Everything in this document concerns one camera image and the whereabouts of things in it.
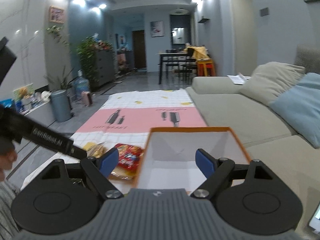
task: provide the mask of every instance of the floor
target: floor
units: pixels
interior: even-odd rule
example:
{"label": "floor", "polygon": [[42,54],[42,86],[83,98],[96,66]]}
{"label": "floor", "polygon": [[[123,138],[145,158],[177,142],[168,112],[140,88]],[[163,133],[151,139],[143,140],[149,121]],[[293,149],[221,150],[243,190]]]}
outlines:
{"label": "floor", "polygon": [[[170,74],[168,79],[163,76],[162,84],[159,85],[158,72],[134,73],[127,75],[118,84],[107,84],[95,92],[94,104],[90,107],[83,106],[80,102],[72,104],[74,117],[66,122],[54,122],[49,128],[71,137],[104,103],[112,94],[129,91],[152,91],[152,90],[177,90],[189,87],[190,84],[182,81],[177,75]],[[7,179],[21,187],[24,179],[37,167],[51,158],[56,152],[39,147],[32,142],[25,141],[25,146],[16,145],[18,160],[11,171],[7,171]]]}

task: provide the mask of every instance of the human hand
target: human hand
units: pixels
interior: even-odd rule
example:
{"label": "human hand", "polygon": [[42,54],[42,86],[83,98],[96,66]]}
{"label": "human hand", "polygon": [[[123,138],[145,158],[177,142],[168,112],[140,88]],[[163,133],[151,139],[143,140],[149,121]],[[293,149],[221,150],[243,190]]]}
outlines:
{"label": "human hand", "polygon": [[4,181],[4,171],[12,169],[12,164],[17,160],[17,157],[18,155],[14,149],[7,152],[6,155],[0,155],[0,181]]}

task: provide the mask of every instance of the black table leg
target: black table leg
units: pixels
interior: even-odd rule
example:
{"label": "black table leg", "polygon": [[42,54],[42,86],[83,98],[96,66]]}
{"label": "black table leg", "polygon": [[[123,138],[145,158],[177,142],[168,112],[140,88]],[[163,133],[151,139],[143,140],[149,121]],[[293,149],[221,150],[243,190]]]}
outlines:
{"label": "black table leg", "polygon": [[159,66],[159,85],[161,85],[162,81],[162,65],[163,65],[163,56],[160,55],[160,66]]}

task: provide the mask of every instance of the gray trash can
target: gray trash can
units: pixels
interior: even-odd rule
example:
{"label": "gray trash can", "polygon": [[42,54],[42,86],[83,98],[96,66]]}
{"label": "gray trash can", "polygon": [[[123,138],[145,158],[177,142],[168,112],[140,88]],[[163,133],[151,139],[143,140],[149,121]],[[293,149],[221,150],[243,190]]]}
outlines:
{"label": "gray trash can", "polygon": [[71,110],[66,90],[58,90],[50,95],[54,117],[58,122],[64,122],[71,118]]}

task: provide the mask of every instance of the beige door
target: beige door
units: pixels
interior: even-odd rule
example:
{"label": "beige door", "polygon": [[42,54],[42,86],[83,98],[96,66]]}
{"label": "beige door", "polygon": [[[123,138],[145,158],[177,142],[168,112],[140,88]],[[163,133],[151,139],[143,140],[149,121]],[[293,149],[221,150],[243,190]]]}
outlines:
{"label": "beige door", "polygon": [[250,76],[257,67],[258,41],[252,0],[231,0],[235,69]]}

